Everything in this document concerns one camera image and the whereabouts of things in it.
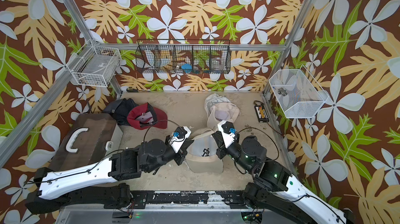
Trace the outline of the beige baseball cap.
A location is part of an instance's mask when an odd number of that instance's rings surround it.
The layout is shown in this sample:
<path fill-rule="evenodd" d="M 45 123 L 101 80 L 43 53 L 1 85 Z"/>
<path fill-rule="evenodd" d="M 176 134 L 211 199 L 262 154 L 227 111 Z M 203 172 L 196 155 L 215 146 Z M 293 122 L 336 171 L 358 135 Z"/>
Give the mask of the beige baseball cap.
<path fill-rule="evenodd" d="M 218 146 L 212 134 L 212 129 L 205 128 L 197 130 L 192 137 L 193 143 L 187 148 L 185 161 L 193 173 L 223 173 L 224 164 L 216 154 Z"/>

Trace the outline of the cream pink baseball cap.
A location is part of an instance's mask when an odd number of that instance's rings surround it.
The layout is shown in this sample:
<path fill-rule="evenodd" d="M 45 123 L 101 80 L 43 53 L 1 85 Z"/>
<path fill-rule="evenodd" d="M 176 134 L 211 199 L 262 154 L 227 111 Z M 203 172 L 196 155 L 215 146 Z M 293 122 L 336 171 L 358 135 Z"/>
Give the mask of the cream pink baseball cap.
<path fill-rule="evenodd" d="M 235 122 L 240 115 L 239 108 L 233 103 L 216 103 L 211 107 L 207 127 L 214 129 L 221 121 Z"/>

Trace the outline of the maroon baseball cap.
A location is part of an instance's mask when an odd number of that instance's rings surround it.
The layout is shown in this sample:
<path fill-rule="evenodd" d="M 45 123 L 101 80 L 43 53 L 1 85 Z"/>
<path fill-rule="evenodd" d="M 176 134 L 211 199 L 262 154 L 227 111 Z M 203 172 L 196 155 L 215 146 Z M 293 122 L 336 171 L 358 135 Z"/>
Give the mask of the maroon baseball cap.
<path fill-rule="evenodd" d="M 167 114 L 153 107 L 149 103 L 134 107 L 127 116 L 127 122 L 131 127 L 137 130 L 148 129 L 150 126 L 159 129 L 167 129 Z"/>

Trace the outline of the black baseball cap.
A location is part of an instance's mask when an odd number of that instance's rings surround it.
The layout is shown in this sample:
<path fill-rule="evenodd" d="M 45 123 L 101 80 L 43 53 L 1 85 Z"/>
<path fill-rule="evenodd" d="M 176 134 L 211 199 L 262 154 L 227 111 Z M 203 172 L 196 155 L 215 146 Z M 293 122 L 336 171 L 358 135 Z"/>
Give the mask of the black baseball cap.
<path fill-rule="evenodd" d="M 112 116 L 113 119 L 117 121 L 117 124 L 120 126 L 129 126 L 129 122 L 127 120 L 128 114 L 130 111 L 137 107 L 138 104 L 131 98 L 124 98 L 117 101 L 113 101 L 108 104 L 102 113 L 107 113 Z"/>

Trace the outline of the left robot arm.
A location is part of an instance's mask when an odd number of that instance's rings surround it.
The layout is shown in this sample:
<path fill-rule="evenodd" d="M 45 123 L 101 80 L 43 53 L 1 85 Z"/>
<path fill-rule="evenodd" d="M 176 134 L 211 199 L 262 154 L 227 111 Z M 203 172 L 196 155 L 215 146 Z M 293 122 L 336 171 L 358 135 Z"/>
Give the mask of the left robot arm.
<path fill-rule="evenodd" d="M 38 189 L 28 194 L 25 206 L 34 215 L 70 205 L 101 204 L 106 209 L 127 207 L 132 196 L 126 180 L 137 179 L 143 173 L 156 174 L 171 161 L 181 165 L 192 143 L 193 140 L 163 142 L 153 139 L 84 167 L 67 171 L 41 168 L 33 179 Z"/>

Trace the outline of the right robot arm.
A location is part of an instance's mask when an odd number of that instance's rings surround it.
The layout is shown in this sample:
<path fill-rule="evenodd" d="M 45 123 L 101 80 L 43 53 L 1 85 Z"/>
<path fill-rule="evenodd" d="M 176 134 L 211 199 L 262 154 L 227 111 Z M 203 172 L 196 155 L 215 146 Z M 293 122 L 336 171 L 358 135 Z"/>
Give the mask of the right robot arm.
<path fill-rule="evenodd" d="M 220 159 L 229 156 L 252 176 L 242 193 L 246 206 L 269 209 L 297 224 L 353 224 L 350 210 L 339 210 L 304 186 L 283 165 L 266 156 L 267 150 L 251 135 L 238 142 L 235 133 L 212 134 Z"/>

